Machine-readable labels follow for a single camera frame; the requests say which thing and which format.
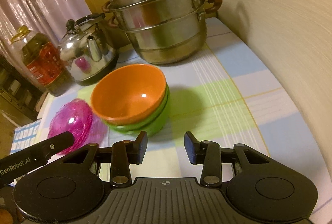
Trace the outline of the orange plastic bowl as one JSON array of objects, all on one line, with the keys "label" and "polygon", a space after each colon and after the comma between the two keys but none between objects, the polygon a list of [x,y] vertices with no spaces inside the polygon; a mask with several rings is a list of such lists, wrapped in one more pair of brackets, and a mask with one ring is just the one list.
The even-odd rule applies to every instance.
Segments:
[{"label": "orange plastic bowl", "polygon": [[113,125],[137,123],[160,106],[166,86],[165,75],[155,66],[120,67],[97,83],[91,94],[91,108]]}]

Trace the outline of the pink transparent floral plate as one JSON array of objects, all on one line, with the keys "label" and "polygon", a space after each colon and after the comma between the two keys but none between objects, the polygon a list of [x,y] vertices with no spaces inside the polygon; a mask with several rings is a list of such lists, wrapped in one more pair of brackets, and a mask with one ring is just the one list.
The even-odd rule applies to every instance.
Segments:
[{"label": "pink transparent floral plate", "polygon": [[64,104],[50,122],[48,138],[69,131],[74,136],[74,144],[60,152],[67,155],[82,147],[89,136],[93,122],[92,109],[88,103],[76,98]]}]

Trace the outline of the blue white checked cloth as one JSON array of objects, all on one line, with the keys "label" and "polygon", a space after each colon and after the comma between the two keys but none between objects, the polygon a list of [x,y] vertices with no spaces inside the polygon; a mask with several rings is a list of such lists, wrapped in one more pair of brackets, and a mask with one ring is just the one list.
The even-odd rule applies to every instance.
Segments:
[{"label": "blue white checked cloth", "polygon": [[10,154],[19,152],[34,145],[41,120],[18,127],[14,130],[13,142]]}]

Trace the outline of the black folding rack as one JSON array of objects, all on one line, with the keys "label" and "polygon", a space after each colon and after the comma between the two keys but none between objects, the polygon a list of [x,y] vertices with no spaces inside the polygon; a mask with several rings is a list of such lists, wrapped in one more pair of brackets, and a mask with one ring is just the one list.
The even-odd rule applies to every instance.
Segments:
[{"label": "black folding rack", "polygon": [[36,105],[42,94],[1,55],[1,97],[7,103],[35,121],[38,115]]}]

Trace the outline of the cooking oil bottle red label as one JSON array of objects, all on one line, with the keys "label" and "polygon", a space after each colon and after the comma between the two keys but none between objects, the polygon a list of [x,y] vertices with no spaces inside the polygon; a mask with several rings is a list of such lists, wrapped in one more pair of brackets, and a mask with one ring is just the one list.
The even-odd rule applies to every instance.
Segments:
[{"label": "cooking oil bottle red label", "polygon": [[60,96],[73,84],[73,78],[60,59],[60,52],[50,38],[22,25],[11,44],[20,49],[23,64],[51,95]]}]

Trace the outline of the stacked steel steamer pot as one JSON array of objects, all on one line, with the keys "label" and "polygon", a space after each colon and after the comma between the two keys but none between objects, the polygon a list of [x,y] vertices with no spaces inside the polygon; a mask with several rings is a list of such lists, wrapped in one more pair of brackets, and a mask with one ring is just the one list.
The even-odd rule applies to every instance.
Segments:
[{"label": "stacked steel steamer pot", "polygon": [[126,34],[146,62],[166,65],[195,54],[207,38],[206,15],[220,9],[223,0],[108,0],[103,12],[112,13],[111,28]]}]

